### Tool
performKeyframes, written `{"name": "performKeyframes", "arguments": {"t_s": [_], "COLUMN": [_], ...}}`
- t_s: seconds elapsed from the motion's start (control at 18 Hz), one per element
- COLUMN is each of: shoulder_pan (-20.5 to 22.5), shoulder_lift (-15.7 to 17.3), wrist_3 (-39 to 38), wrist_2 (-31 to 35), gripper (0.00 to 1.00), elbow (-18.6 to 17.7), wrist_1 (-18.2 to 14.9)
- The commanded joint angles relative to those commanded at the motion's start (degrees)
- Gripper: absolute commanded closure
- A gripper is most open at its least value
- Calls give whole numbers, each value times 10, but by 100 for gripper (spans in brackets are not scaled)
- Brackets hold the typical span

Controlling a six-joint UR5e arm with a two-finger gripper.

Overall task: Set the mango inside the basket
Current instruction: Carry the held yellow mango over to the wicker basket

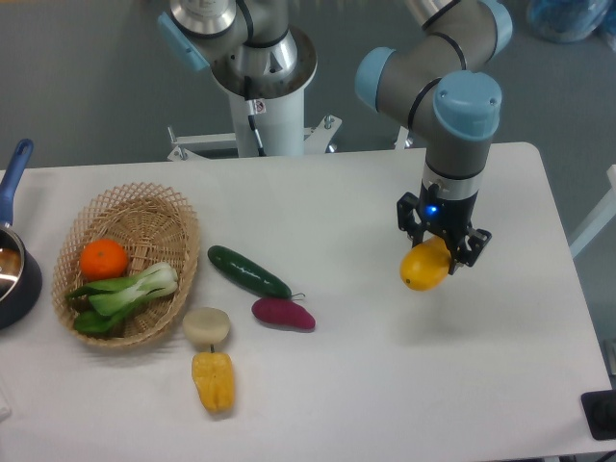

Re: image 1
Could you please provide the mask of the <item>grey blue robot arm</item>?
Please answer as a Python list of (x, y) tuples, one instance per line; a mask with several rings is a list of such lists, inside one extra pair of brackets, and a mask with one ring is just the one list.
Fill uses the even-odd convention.
[[(510, 41), (511, 17), (496, 1), (411, 1), (423, 40), (400, 53), (380, 47), (359, 64), (358, 98), (426, 144), (422, 186), (397, 204), (413, 244), (440, 237), (449, 266), (471, 267), (491, 235), (472, 214), (492, 139), (501, 88), (481, 67)], [(226, 92), (243, 157), (299, 156), (304, 91), (317, 69), (312, 41), (285, 1), (172, 1), (158, 27), (194, 70), (210, 69)]]

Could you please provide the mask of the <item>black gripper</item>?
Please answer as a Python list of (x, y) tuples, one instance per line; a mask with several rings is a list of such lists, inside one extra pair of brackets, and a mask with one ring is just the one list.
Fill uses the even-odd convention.
[(437, 186), (422, 186), (420, 199), (406, 192), (397, 202), (398, 229), (413, 246), (424, 241), (424, 233), (441, 237), (450, 254), (449, 274), (471, 268), (492, 240), (492, 233), (472, 226), (477, 192), (465, 199), (439, 197)]

